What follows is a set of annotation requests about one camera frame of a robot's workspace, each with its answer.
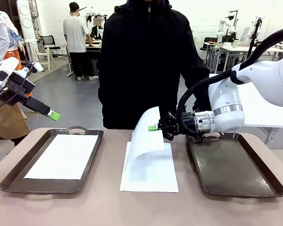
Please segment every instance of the brown apron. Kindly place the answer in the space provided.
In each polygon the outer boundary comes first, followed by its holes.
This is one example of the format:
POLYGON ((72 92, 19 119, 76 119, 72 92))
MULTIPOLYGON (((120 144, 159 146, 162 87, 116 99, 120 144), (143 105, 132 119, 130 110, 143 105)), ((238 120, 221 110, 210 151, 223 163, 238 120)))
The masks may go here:
POLYGON ((4 105, 0 108, 0 137, 10 140, 25 136, 28 133, 29 129, 18 105, 4 105))

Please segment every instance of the white shoe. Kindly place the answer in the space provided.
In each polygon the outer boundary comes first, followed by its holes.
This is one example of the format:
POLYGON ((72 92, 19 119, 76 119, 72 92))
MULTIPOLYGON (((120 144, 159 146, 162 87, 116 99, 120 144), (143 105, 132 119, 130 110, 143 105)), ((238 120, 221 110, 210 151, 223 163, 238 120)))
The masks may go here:
POLYGON ((98 76, 89 76, 89 80, 92 81, 92 80, 97 80, 99 79, 98 76))
POLYGON ((76 79, 77 79, 78 81, 80 81, 80 80, 84 79, 84 76, 82 76, 82 77, 77 77, 76 79))

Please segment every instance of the tray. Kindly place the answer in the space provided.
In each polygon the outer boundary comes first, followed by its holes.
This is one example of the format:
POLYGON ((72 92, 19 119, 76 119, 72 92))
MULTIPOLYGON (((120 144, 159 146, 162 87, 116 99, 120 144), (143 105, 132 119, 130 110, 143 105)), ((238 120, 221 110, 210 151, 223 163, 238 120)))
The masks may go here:
POLYGON ((35 146, 21 159, 12 171, 0 183, 0 190, 4 192, 27 194, 73 194, 80 191, 84 185, 92 160, 99 147, 104 132, 101 130, 88 130, 83 127, 71 127, 68 129, 50 129, 35 146), (84 169, 81 180, 64 179, 24 179, 31 167, 36 163, 46 148, 51 144, 57 134, 70 134, 73 129, 83 130, 79 135, 99 135, 93 148, 88 163, 84 169))
POLYGON ((283 186, 241 134, 227 133, 201 144, 187 136, 204 190, 240 198, 283 197, 283 186))

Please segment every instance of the jacket zipper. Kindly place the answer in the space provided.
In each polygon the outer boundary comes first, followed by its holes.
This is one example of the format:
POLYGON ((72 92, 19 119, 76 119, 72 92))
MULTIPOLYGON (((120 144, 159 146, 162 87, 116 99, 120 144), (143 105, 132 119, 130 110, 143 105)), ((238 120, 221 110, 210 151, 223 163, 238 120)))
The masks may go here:
POLYGON ((148 7, 148 15, 149 15, 149 21, 150 21, 150 16, 151 16, 151 5, 148 7))

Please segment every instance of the hair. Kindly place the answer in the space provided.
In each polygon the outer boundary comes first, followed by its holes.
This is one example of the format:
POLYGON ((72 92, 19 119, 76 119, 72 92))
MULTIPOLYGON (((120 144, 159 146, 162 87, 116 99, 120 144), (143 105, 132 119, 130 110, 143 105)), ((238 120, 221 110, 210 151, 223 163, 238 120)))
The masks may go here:
POLYGON ((76 2, 71 2, 69 4, 70 12, 75 13, 78 9, 80 9, 79 5, 76 2))

